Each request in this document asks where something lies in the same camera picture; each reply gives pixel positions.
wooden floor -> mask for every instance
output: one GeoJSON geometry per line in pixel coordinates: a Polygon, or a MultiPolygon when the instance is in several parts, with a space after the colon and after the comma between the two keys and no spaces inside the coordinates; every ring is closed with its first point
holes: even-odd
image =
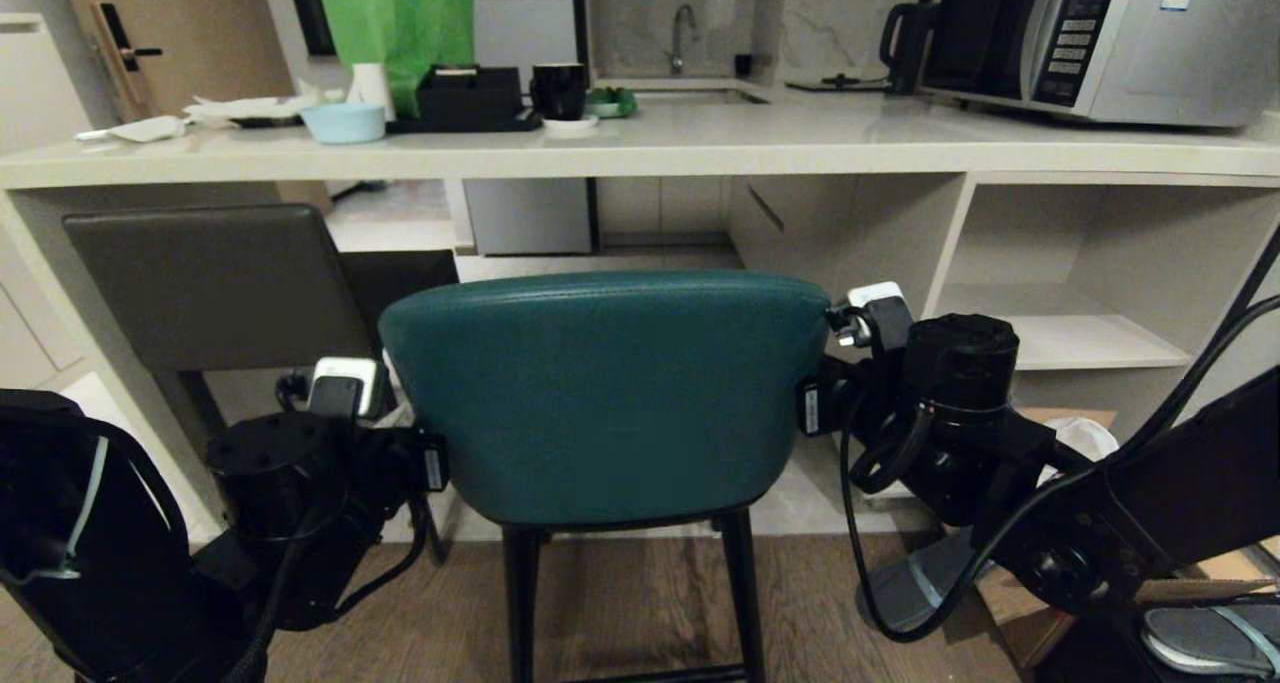
{"type": "MultiPolygon", "coordinates": [[[[872,564],[901,555],[869,536],[872,564]]],[[[403,554],[380,546],[365,581],[403,554]]],[[[1016,682],[991,618],[970,595],[947,625],[910,646],[883,640],[855,610],[845,537],[756,538],[769,679],[783,682],[1016,682]]],[[[556,540],[538,591],[538,679],[575,680],[739,660],[732,599],[714,538],[556,540]]],[[[69,680],[50,645],[0,596],[0,680],[69,680]]],[[[458,544],[424,558],[343,620],[279,633],[269,680],[507,679],[499,544],[458,544]]]]}

blue bowl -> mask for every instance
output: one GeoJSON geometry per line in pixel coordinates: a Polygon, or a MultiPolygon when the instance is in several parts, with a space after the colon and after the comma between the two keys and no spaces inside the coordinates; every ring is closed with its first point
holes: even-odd
{"type": "Polygon", "coordinates": [[[387,136],[385,109],[380,104],[330,104],[302,110],[302,123],[324,145],[352,145],[387,136]]]}

gray chair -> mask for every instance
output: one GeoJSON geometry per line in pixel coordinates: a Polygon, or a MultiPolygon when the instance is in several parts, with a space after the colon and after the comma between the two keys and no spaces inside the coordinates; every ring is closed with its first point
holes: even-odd
{"type": "Polygon", "coordinates": [[[452,251],[339,255],[310,205],[79,214],[63,226],[200,455],[225,427],[206,370],[379,358],[384,308],[458,281],[452,251]]]}

white countertop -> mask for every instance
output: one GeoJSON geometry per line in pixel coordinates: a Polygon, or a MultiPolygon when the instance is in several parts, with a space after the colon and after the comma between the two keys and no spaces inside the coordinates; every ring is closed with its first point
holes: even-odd
{"type": "MultiPolygon", "coordinates": [[[[612,81],[641,87],[636,81],[612,81]]],[[[589,137],[388,136],[325,146],[305,128],[196,130],[128,145],[68,141],[0,159],[0,188],[370,178],[698,177],[910,171],[1124,171],[1276,177],[1280,145],[1256,130],[1075,127],[966,113],[878,93],[804,93],[739,81],[645,81],[663,90],[746,90],[772,105],[657,105],[589,137]]]]}

white saucer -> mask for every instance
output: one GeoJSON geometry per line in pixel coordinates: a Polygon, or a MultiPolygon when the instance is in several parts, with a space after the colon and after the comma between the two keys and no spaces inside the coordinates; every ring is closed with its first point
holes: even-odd
{"type": "Polygon", "coordinates": [[[550,118],[543,118],[543,125],[548,130],[588,130],[588,128],[594,128],[599,122],[599,115],[591,115],[590,113],[582,115],[580,122],[553,122],[550,118]]]}

